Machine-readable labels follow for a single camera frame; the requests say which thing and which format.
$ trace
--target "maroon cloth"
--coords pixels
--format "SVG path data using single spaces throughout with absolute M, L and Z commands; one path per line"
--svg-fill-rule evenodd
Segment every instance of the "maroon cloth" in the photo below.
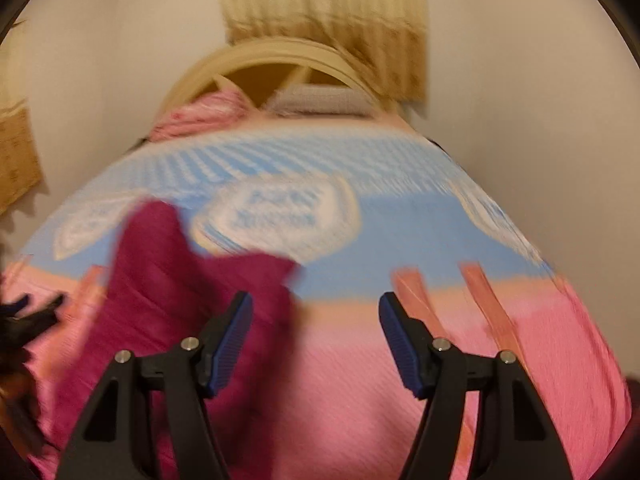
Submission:
M 138 356 L 166 351 L 197 335 L 238 290 L 254 300 L 254 318 L 230 383 L 207 401 L 214 432 L 234 480 L 267 479 L 272 470 L 271 428 L 276 380 L 290 354 L 292 300 L 285 285 L 296 269 L 268 254 L 200 257 L 180 228 L 176 209 L 145 203 L 129 219 L 114 260 L 104 306 L 81 357 L 56 391 L 50 438 L 60 448 L 92 388 L 120 349 Z M 154 398 L 154 427 L 164 478 L 176 478 L 162 400 Z

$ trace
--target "curved headboard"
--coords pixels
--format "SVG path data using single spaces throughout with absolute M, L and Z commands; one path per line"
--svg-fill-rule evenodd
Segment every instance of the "curved headboard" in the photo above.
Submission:
M 330 46 L 299 38 L 260 38 L 221 48 L 193 65 L 164 98 L 159 114 L 229 85 L 239 86 L 259 107 L 277 89 L 305 82 L 357 88 L 380 102 Z

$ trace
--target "curtain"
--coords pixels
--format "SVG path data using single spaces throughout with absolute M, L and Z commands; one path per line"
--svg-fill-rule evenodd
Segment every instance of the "curtain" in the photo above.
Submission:
M 14 25 L 0 44 L 0 214 L 42 178 L 23 88 L 25 29 Z
M 221 0 L 230 43 L 263 36 L 335 47 L 380 96 L 425 99 L 426 0 Z

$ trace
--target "silver bolt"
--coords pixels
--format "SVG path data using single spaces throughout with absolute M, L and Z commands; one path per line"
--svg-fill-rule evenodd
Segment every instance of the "silver bolt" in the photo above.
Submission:
M 180 348 L 190 352 L 191 350 L 195 350 L 198 346 L 200 346 L 200 341 L 197 337 L 185 337 L 180 342 Z
M 511 350 L 503 350 L 502 352 L 500 352 L 500 361 L 502 361 L 506 365 L 511 365 L 517 360 L 518 357 Z
M 444 352 L 445 350 L 449 350 L 451 348 L 451 341 L 448 339 L 444 339 L 443 337 L 437 337 L 433 340 L 433 347 L 438 352 Z
M 131 352 L 129 350 L 120 350 L 116 352 L 114 359 L 116 359 L 117 363 L 124 364 L 131 359 Z

